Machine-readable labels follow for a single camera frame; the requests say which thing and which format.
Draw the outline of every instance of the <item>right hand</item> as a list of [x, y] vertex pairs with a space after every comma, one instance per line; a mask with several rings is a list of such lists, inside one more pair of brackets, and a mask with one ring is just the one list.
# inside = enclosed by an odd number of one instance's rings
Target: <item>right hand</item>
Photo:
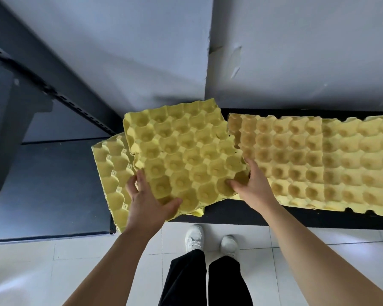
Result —
[[257, 163], [252, 159], [245, 159], [245, 162], [248, 163], [251, 170], [248, 184], [245, 186], [236, 180], [228, 180], [229, 185], [240, 195], [242, 200], [259, 213], [262, 213], [265, 208], [279, 205], [267, 178]]

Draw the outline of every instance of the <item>white wall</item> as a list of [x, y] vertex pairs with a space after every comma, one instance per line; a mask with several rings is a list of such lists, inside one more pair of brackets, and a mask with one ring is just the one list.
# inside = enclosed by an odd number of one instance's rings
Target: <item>white wall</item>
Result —
[[203, 99], [213, 0], [2, 0], [110, 107]]
[[383, 110], [383, 0], [214, 0], [210, 46], [221, 107]]

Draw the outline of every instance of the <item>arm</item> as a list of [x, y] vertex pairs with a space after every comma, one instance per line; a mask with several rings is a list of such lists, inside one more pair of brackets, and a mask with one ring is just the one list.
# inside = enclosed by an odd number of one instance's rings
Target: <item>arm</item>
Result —
[[161, 205], [153, 196], [143, 170], [128, 180], [126, 188], [132, 203], [125, 231], [64, 306], [126, 305], [143, 250], [182, 202], [176, 198]]
[[383, 291], [296, 220], [275, 199], [255, 161], [248, 185], [230, 186], [274, 231], [281, 252], [309, 305], [383, 305]]

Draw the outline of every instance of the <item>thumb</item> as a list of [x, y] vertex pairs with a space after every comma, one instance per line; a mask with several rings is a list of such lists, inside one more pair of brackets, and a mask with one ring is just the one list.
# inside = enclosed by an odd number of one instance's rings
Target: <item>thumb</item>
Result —
[[182, 202], [183, 200], [177, 197], [163, 206], [163, 209], [167, 213], [167, 219], [174, 217], [174, 215], [177, 213], [177, 210], [179, 209], [179, 206], [180, 204], [182, 204]]
[[227, 183], [237, 193], [240, 193], [244, 189], [244, 187], [245, 187], [245, 186], [243, 186], [242, 184], [240, 184], [238, 181], [236, 181], [234, 179], [228, 179]]

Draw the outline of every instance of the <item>hand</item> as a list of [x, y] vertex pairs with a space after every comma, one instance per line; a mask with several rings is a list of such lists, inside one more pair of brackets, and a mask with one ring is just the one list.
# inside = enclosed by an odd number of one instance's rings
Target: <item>hand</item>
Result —
[[151, 239], [179, 209], [182, 199], [175, 198], [162, 205], [153, 195], [143, 169], [138, 170], [126, 183], [126, 190], [132, 198], [125, 230], [133, 230]]
[[250, 179], [248, 184], [242, 185], [236, 180], [228, 180], [229, 185], [236, 191], [252, 209], [261, 213], [264, 208], [279, 205], [270, 184], [257, 163], [251, 159], [245, 159], [250, 166]]

